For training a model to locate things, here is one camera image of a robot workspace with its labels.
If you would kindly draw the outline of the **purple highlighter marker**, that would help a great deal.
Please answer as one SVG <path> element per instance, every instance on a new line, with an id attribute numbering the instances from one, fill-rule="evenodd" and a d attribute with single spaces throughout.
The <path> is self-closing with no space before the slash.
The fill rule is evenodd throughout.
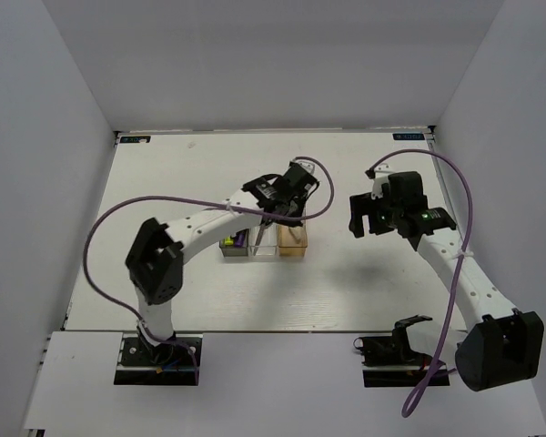
<path id="1" fill-rule="evenodd" d="M 243 229 L 243 230 L 239 231 L 234 237 L 234 246 L 235 247 L 240 247 L 240 248 L 244 247 L 245 244 L 246 244 L 247 236 L 248 236 L 248 230 L 247 229 Z"/>

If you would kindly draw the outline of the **grey rectangular eraser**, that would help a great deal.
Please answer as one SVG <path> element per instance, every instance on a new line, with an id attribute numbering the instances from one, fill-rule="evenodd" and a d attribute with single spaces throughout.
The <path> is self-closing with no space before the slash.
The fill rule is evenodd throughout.
<path id="1" fill-rule="evenodd" d="M 301 242 L 301 240 L 302 240 L 302 228 L 301 227 L 290 227 L 290 228 L 288 228 L 288 233 L 296 243 Z"/>

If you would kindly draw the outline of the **black handled scissors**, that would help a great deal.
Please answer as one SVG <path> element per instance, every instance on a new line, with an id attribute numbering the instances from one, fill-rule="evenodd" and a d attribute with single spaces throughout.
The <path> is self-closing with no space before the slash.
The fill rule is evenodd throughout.
<path id="1" fill-rule="evenodd" d="M 266 230 L 273 224 L 270 219 L 263 218 L 258 226 L 257 236 L 255 238 L 254 247 L 258 248 L 261 245 L 262 239 Z"/>

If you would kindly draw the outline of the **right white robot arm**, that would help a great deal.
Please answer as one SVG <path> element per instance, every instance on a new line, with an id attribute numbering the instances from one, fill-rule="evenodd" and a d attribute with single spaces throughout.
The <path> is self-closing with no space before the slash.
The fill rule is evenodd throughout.
<path id="1" fill-rule="evenodd" d="M 429 206 L 418 172 L 379 166 L 367 175 L 372 190 L 349 199 L 349 230 L 357 238 L 397 232 L 456 295 L 466 330 L 447 334 L 441 361 L 473 391 L 534 378 L 544 332 L 538 314 L 520 311 L 462 250 L 456 222 Z"/>

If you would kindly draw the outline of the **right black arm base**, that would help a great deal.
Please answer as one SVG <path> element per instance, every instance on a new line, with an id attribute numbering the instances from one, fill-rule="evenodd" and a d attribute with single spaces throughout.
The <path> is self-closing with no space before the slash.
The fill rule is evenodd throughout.
<path id="1" fill-rule="evenodd" d="M 388 333 L 358 336 L 353 350 L 361 357 L 367 389 L 411 388 L 430 369 L 441 326 L 431 317 L 415 315 L 395 322 Z"/>

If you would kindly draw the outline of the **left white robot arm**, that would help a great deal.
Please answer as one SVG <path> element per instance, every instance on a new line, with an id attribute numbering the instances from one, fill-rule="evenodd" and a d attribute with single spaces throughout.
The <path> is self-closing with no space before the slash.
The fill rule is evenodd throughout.
<path id="1" fill-rule="evenodd" d="M 143 352 L 155 363 L 168 361 L 176 337 L 170 301 L 184 282 L 184 266 L 204 249 L 239 231 L 273 223 L 303 225 L 309 192 L 319 186 L 311 161 L 295 159 L 281 176 L 262 176 L 244 184 L 223 203 L 168 223 L 155 218 L 140 227 L 126 257 L 129 278 L 136 288 L 137 324 Z"/>

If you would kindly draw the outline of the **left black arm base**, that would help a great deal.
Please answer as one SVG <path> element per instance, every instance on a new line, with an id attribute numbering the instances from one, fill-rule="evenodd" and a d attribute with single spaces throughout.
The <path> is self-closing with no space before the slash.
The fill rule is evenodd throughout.
<path id="1" fill-rule="evenodd" d="M 114 376 L 116 386 L 183 386 L 199 383 L 202 338 L 180 337 L 185 348 L 160 344 L 148 347 L 136 334 L 124 336 Z"/>

